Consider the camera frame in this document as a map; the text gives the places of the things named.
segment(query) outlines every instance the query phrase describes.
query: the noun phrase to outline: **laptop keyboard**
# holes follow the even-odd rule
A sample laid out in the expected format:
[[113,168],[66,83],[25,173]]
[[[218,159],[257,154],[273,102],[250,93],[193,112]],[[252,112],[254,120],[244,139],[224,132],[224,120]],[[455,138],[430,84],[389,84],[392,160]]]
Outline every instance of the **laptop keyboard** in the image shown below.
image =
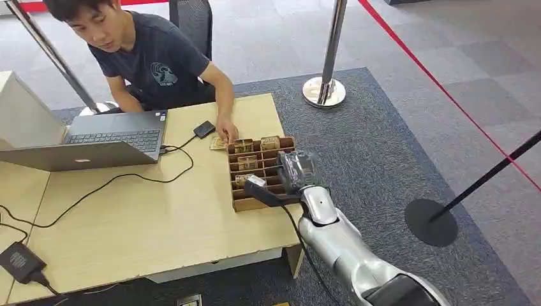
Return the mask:
[[126,142],[141,152],[154,152],[158,147],[159,129],[139,132],[72,135],[64,143]]

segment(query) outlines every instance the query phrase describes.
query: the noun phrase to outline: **table leg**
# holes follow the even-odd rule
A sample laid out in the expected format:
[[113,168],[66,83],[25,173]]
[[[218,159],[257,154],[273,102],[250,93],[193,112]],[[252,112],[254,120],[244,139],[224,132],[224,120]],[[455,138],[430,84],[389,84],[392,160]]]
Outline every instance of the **table leg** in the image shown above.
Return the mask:
[[300,244],[297,244],[287,247],[286,252],[291,274],[293,275],[293,278],[296,279],[297,276],[299,276],[300,266],[302,264],[302,260],[304,259],[304,251],[302,250]]

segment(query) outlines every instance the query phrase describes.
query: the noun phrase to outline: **black stanchion base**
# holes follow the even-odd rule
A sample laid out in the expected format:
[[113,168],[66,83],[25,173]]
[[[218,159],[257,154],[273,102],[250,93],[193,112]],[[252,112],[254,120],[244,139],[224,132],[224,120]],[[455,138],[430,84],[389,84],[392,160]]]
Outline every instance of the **black stanchion base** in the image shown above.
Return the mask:
[[435,247],[446,247],[458,236],[458,225],[450,212],[433,222],[428,220],[444,205],[428,199],[412,201],[406,207],[405,219],[410,231],[421,241]]

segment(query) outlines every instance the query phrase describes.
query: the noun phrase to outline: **t-shirt logo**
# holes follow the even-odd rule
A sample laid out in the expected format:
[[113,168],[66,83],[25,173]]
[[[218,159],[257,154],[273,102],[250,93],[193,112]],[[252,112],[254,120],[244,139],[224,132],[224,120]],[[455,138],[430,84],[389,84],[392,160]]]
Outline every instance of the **t-shirt logo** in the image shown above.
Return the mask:
[[151,72],[154,79],[160,86],[173,86],[179,78],[173,74],[171,68],[160,62],[153,62],[151,65]]

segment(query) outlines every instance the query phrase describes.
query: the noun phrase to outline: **wooden organizer tray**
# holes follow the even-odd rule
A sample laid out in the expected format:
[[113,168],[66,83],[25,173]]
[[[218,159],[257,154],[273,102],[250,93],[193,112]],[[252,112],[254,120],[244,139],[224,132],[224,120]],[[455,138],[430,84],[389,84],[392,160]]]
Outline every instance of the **wooden organizer tray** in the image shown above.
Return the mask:
[[[233,209],[236,212],[245,210],[268,208],[262,202],[248,196],[244,189],[238,187],[235,182],[236,175],[255,174],[267,182],[267,189],[276,194],[285,194],[284,187],[278,178],[278,167],[276,166],[276,157],[279,151],[286,153],[295,150],[295,142],[291,137],[280,138],[280,149],[261,151],[261,141],[254,140],[254,152],[235,153],[234,145],[227,147],[227,155],[229,160],[229,176],[231,193],[233,195]],[[243,156],[257,156],[257,168],[252,170],[239,171],[237,159]]]

